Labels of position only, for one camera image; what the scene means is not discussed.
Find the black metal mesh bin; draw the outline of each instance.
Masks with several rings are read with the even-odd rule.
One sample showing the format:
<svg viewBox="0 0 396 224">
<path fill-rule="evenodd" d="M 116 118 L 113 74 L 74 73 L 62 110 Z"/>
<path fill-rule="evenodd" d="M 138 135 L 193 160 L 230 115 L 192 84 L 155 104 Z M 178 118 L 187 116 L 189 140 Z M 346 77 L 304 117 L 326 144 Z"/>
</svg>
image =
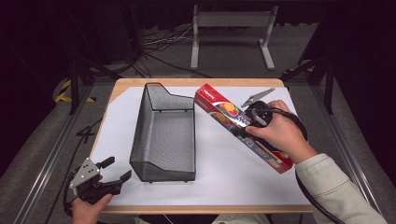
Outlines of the black metal mesh bin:
<svg viewBox="0 0 396 224">
<path fill-rule="evenodd" d="M 193 98 L 147 83 L 137 117 L 131 166 L 143 182 L 195 179 Z"/>
</svg>

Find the gray carpet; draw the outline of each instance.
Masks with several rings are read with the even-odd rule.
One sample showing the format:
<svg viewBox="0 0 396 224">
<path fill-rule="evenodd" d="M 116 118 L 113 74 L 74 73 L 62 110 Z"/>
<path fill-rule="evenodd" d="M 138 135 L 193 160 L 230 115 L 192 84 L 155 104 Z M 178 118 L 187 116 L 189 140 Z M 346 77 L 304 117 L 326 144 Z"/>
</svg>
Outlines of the gray carpet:
<svg viewBox="0 0 396 224">
<path fill-rule="evenodd" d="M 280 77 L 286 69 L 296 67 L 309 37 L 315 30 L 315 25 L 277 26 L 274 28 L 269 44 L 269 50 L 276 66 L 275 71 L 268 71 L 258 46 L 258 38 L 262 30 L 248 28 L 242 34 L 234 34 L 224 30 L 207 30 L 200 37 L 199 69 L 197 72 L 211 77 Z M 168 63 L 189 68 L 191 59 L 191 42 L 184 40 L 164 51 L 153 52 L 152 55 Z M 136 63 L 145 77 L 202 77 L 188 70 L 158 62 L 150 57 L 141 58 Z M 141 77 L 134 69 L 122 73 L 125 77 Z M 314 97 L 312 88 L 305 82 L 302 74 L 285 83 L 290 86 L 293 100 L 299 116 L 308 130 L 310 143 L 319 151 L 332 156 L 341 168 L 348 174 L 348 169 L 339 152 L 339 146 L 328 127 L 326 115 L 322 112 L 318 100 Z M 71 128 L 62 154 L 56 163 L 53 173 L 49 176 L 37 204 L 34 206 L 28 223 L 44 223 L 50 211 L 56 193 L 61 187 L 66 168 L 80 140 L 76 134 L 100 119 L 106 110 L 108 97 L 114 86 L 114 81 L 108 77 L 98 77 L 90 93 L 96 97 L 95 103 L 85 103 L 78 114 L 75 125 Z M 55 141 L 62 131 L 70 110 L 69 103 L 57 103 L 55 109 L 43 120 L 40 126 L 25 143 L 6 174 L 0 180 L 0 223 L 12 223 L 20 211 L 23 202 L 35 179 L 46 161 Z M 342 130 L 346 143 L 356 157 L 377 200 L 379 207 L 389 223 L 396 223 L 396 190 L 377 164 L 373 154 L 361 135 L 356 121 L 353 119 L 347 103 L 335 85 L 333 95 L 334 117 Z M 99 125 L 93 128 L 96 133 Z M 86 144 L 81 144 L 72 167 L 80 165 L 89 156 L 94 137 Z M 103 215 L 101 220 L 112 223 L 134 223 L 134 216 Z M 275 214 L 275 224 L 298 223 L 299 214 Z M 62 209 L 62 195 L 58 200 L 49 223 L 71 223 Z M 311 214 L 305 214 L 304 224 L 315 223 Z"/>
</svg>

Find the white paper sheet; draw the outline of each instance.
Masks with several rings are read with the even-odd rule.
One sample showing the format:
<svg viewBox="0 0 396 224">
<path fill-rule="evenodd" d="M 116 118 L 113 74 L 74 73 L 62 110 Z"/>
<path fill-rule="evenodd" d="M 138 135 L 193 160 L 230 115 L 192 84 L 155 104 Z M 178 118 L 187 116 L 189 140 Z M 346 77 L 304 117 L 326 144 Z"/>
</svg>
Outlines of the white paper sheet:
<svg viewBox="0 0 396 224">
<path fill-rule="evenodd" d="M 199 87 L 167 87 L 172 94 L 193 97 Z M 234 104 L 269 88 L 215 87 Z M 132 87 L 107 108 L 94 162 L 110 156 L 116 162 L 102 169 L 107 182 L 120 178 L 132 167 L 129 158 L 143 87 Z M 262 98 L 266 103 L 283 100 L 295 112 L 286 88 Z M 196 179 L 185 182 L 143 183 L 134 170 L 121 194 L 110 205 L 307 205 L 297 186 L 294 168 L 280 175 L 248 147 L 195 105 Z"/>
</svg>

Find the red box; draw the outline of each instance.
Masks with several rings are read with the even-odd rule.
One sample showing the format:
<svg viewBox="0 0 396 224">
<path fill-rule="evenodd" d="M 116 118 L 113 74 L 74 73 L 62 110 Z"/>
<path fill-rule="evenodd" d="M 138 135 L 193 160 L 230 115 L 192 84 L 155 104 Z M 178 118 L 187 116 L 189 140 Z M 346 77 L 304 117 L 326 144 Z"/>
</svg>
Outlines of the red box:
<svg viewBox="0 0 396 224">
<path fill-rule="evenodd" d="M 209 84 L 205 84 L 195 93 L 194 102 L 229 132 L 235 128 L 246 127 L 251 122 L 243 110 L 227 100 Z M 280 174 L 293 166 L 293 161 L 287 154 L 271 146 L 265 140 L 255 141 L 250 137 L 242 138 L 240 136 L 237 138 Z"/>
</svg>

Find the hand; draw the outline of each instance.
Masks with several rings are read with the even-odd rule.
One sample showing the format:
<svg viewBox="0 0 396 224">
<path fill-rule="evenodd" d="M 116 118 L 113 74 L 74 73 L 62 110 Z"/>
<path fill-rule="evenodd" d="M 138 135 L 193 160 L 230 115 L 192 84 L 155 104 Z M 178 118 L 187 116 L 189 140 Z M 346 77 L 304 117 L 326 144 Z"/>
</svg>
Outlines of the hand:
<svg viewBox="0 0 396 224">
<path fill-rule="evenodd" d="M 73 224 L 96 224 L 99 219 L 100 212 L 113 198 L 112 194 L 105 195 L 95 204 L 90 204 L 76 198 L 73 201 Z"/>
<path fill-rule="evenodd" d="M 283 101 L 273 101 L 270 108 L 279 108 L 291 113 Z M 246 127 L 247 133 L 265 139 L 269 144 L 287 153 L 294 163 L 305 161 L 318 153 L 305 141 L 297 125 L 283 115 L 273 113 L 270 124 L 265 128 Z"/>
</svg>

